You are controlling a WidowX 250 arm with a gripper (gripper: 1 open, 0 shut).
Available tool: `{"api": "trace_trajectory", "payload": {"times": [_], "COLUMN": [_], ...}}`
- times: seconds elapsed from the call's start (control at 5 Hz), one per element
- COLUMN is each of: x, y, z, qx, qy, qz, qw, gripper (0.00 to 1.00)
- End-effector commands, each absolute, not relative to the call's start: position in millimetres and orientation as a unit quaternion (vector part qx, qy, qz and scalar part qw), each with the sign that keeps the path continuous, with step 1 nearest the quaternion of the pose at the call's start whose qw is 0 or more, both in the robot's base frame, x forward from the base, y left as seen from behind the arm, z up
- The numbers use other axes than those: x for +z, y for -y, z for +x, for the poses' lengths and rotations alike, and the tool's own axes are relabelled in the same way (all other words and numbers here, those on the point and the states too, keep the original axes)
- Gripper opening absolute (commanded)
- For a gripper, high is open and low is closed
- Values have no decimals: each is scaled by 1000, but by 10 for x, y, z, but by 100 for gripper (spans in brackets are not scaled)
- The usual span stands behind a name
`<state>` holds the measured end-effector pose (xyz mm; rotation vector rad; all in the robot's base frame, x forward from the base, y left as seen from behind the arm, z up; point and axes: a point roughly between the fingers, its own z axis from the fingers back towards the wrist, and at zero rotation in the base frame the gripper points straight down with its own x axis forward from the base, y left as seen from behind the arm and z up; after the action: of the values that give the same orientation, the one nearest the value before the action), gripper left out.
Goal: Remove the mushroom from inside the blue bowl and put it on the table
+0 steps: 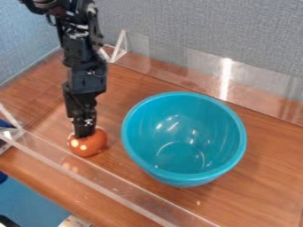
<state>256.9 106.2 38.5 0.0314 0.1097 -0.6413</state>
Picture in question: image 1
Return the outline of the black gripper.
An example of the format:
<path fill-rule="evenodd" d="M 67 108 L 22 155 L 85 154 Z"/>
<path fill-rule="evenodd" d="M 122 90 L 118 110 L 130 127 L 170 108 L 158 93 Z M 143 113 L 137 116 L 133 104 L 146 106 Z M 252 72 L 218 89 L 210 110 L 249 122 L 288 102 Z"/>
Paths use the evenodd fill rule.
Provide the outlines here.
<path fill-rule="evenodd" d="M 95 96 L 106 90 L 107 66 L 103 60 L 87 68 L 71 67 L 62 83 L 62 97 L 67 118 L 71 118 L 75 138 L 91 136 L 95 128 Z"/>

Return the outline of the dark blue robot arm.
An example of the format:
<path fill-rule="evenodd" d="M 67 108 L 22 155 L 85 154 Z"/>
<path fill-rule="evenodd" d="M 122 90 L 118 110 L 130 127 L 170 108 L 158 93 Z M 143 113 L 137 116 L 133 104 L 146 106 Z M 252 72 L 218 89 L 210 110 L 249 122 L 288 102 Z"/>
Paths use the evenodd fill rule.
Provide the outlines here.
<path fill-rule="evenodd" d="M 62 64 L 67 80 L 62 83 L 66 115 L 75 138 L 91 136 L 95 130 L 95 97 L 106 90 L 106 60 L 97 54 L 102 46 L 98 9 L 93 0 L 18 0 L 26 9 L 46 16 L 57 29 Z"/>

